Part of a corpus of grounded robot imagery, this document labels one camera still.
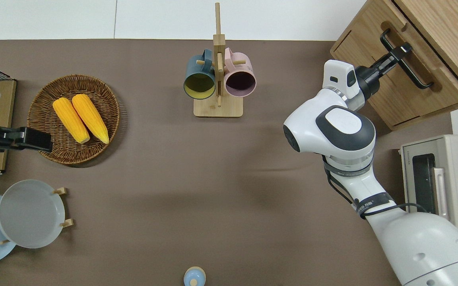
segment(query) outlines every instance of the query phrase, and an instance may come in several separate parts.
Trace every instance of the oven handle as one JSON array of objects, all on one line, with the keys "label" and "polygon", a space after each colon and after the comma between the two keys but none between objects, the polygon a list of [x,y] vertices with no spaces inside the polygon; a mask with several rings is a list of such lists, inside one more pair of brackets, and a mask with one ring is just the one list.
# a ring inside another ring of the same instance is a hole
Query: oven handle
[{"label": "oven handle", "polygon": [[450,220],[448,215],[448,203],[446,201],[446,188],[445,188],[445,170],[443,168],[433,168],[434,170],[434,198],[437,201],[439,216]]}]

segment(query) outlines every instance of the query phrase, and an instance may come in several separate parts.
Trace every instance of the blue mug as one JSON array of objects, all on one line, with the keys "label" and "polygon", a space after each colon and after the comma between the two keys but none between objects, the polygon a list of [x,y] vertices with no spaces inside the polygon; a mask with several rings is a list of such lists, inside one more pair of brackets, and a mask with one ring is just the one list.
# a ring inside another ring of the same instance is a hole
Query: blue mug
[{"label": "blue mug", "polygon": [[190,58],[183,82],[185,93],[193,99],[206,99],[215,93],[215,70],[211,66],[213,52],[205,49],[202,55]]}]

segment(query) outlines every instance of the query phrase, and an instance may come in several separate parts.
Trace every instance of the wooden mug stand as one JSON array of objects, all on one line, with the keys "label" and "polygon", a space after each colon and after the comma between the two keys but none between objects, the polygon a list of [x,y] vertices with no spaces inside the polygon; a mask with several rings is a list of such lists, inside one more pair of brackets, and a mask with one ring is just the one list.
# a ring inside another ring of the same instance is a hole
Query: wooden mug stand
[{"label": "wooden mug stand", "polygon": [[225,35],[220,32],[220,3],[215,3],[217,34],[213,35],[213,65],[215,67],[215,94],[207,99],[194,99],[197,117],[237,118],[243,115],[243,98],[231,96],[224,86]]}]

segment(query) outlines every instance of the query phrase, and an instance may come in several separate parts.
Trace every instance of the cable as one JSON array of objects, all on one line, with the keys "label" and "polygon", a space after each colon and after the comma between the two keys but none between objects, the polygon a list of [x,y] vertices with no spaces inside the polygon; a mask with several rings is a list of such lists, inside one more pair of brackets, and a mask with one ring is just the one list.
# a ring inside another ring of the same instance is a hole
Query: cable
[{"label": "cable", "polygon": [[[348,203],[350,203],[351,205],[353,204],[353,202],[351,201],[351,199],[349,199],[345,194],[343,194],[340,190],[338,190],[332,183],[332,176],[330,174],[330,172],[328,170],[326,170],[326,175],[327,175],[327,179],[328,179],[328,183],[329,185],[340,195],[342,196]],[[416,207],[418,210],[420,210],[420,212],[422,213],[427,213],[427,210],[425,210],[424,207],[420,206],[418,203],[401,203],[400,205],[395,205],[395,206],[392,206],[392,207],[388,207],[388,208],[384,208],[382,210],[378,210],[378,211],[375,211],[375,212],[370,212],[370,213],[362,213],[360,215],[360,217],[362,219],[365,219],[366,216],[371,216],[371,215],[375,215],[375,214],[379,214],[379,213],[383,213],[383,212],[386,212],[386,211],[389,211],[389,210],[393,210],[393,209],[396,209],[396,208],[402,208],[402,207],[405,207],[405,206],[412,206],[412,207]]]},{"label": "cable", "polygon": [[333,183],[331,182],[331,180],[332,180],[333,178],[331,177],[331,174],[330,174],[330,172],[329,172],[328,170],[326,170],[326,175],[328,176],[328,183],[329,183],[329,185],[330,185],[339,195],[341,195],[348,203],[350,203],[350,204],[352,205],[353,202],[352,202],[348,197],[346,197],[345,194],[343,194],[341,191],[339,191],[339,190],[333,185]]},{"label": "cable", "polygon": [[386,211],[389,211],[389,210],[392,210],[392,209],[402,208],[402,207],[405,207],[405,206],[415,206],[415,207],[416,207],[418,210],[420,210],[422,213],[426,213],[426,212],[427,212],[427,211],[426,211],[422,206],[420,206],[418,203],[402,203],[402,204],[400,204],[400,205],[396,205],[396,206],[384,208],[384,209],[382,209],[382,210],[378,210],[378,211],[375,211],[375,212],[362,213],[362,214],[360,215],[360,217],[363,218],[363,219],[365,219],[366,216],[371,216],[371,215],[383,213],[383,212],[386,212]]}]

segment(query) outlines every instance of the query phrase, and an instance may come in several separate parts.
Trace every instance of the oven window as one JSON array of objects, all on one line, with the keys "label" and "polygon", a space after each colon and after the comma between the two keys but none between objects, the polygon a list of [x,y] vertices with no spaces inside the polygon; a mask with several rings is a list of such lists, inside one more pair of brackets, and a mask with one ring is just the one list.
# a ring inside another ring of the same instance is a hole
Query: oven window
[{"label": "oven window", "polygon": [[434,205],[434,179],[431,174],[431,170],[434,167],[436,167],[434,154],[423,154],[413,157],[416,203],[432,214],[436,213]]}]

